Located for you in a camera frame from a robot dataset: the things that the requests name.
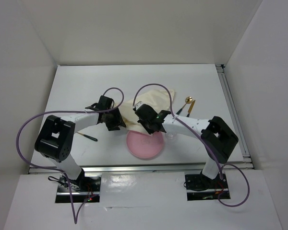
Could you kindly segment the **cream cloth placemat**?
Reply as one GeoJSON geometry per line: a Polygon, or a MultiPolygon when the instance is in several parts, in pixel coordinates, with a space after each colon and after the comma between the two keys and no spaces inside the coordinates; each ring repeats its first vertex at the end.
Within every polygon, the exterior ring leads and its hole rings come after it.
{"type": "MultiPolygon", "coordinates": [[[[151,106],[156,112],[161,110],[169,110],[169,95],[166,90],[150,90],[143,94],[139,94],[135,103],[142,101],[144,104],[151,106]]],[[[133,99],[123,102],[119,107],[120,114],[129,131],[139,132],[145,135],[150,135],[144,127],[138,123],[138,116],[133,111],[133,99]]]]}

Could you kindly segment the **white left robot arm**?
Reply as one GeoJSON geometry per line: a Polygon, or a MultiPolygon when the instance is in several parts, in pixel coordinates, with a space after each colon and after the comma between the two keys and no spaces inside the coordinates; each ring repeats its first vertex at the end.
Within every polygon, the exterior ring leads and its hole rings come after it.
{"type": "Polygon", "coordinates": [[[35,150],[50,159],[63,170],[68,186],[74,191],[86,189],[93,181],[85,177],[84,170],[71,155],[74,134],[90,126],[104,123],[108,131],[117,131],[126,124],[114,100],[100,96],[97,103],[86,107],[87,113],[76,113],[64,117],[50,115],[46,118],[35,142],[35,150]]]}

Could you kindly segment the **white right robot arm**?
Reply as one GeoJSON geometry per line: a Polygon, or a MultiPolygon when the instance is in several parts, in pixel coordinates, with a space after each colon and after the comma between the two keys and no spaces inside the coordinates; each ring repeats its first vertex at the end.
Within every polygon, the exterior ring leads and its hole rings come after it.
{"type": "Polygon", "coordinates": [[[216,183],[216,177],[223,178],[223,166],[229,160],[239,139],[226,122],[214,116],[212,119],[195,119],[172,115],[170,111],[157,113],[151,106],[138,102],[133,110],[148,134],[155,132],[176,133],[200,140],[209,156],[201,171],[200,183],[210,188],[216,183]]]}

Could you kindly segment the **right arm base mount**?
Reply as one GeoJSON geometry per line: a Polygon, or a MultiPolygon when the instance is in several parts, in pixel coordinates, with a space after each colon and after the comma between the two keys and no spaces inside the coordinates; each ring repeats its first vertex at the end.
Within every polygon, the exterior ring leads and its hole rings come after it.
{"type": "Polygon", "coordinates": [[[188,201],[230,199],[226,175],[211,180],[201,174],[186,174],[183,186],[186,188],[188,201]]]}

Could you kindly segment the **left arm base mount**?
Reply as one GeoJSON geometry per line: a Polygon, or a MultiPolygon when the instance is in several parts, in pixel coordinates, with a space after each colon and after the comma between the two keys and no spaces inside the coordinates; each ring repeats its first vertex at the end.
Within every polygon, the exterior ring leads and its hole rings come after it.
{"type": "MultiPolygon", "coordinates": [[[[70,190],[67,184],[67,180],[64,176],[56,178],[49,176],[48,180],[56,182],[58,184],[55,203],[67,204],[70,203],[70,190]]],[[[88,177],[84,185],[80,187],[71,183],[71,192],[74,203],[82,203],[87,200],[88,203],[99,203],[100,201],[100,185],[101,177],[93,176],[88,177]]]]}

